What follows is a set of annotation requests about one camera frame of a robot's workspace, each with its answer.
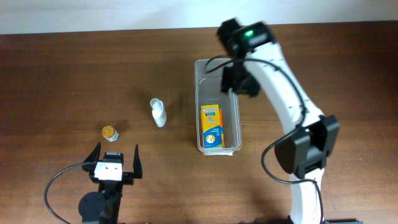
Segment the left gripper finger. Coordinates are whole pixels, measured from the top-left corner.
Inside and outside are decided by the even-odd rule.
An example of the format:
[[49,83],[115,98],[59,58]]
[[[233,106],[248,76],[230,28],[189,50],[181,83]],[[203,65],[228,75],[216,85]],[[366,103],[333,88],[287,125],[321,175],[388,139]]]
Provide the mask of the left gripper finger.
[[133,173],[134,173],[134,178],[135,179],[141,179],[142,178],[142,164],[141,160],[139,157],[139,146],[136,144],[135,150],[134,150],[134,159],[133,159]]
[[84,162],[96,162],[99,160],[101,151],[101,143],[98,142],[93,151],[89,154],[89,156],[84,160]]

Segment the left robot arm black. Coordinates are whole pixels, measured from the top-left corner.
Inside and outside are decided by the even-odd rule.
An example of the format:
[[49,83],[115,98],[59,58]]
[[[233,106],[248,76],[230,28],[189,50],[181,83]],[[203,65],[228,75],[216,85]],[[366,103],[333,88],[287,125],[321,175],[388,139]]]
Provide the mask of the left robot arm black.
[[123,171],[123,153],[106,152],[100,159],[100,150],[101,144],[98,143],[82,165],[91,181],[98,184],[98,190],[81,198],[78,211],[82,223],[114,224],[118,222],[123,187],[133,185],[136,179],[142,178],[139,147],[134,149],[132,172]]

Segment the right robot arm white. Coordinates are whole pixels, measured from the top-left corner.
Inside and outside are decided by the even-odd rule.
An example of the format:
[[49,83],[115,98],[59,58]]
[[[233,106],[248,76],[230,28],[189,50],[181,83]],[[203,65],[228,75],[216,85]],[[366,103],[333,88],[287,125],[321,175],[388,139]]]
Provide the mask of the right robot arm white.
[[266,164],[266,154],[273,150],[289,175],[282,180],[265,169],[269,177],[290,186],[290,221],[324,223],[321,181],[338,136],[338,120],[325,116],[308,97],[265,23],[243,26],[230,19],[221,24],[216,36],[230,58],[219,66],[221,91],[249,96],[264,91],[279,117],[285,134],[265,148],[261,164]]

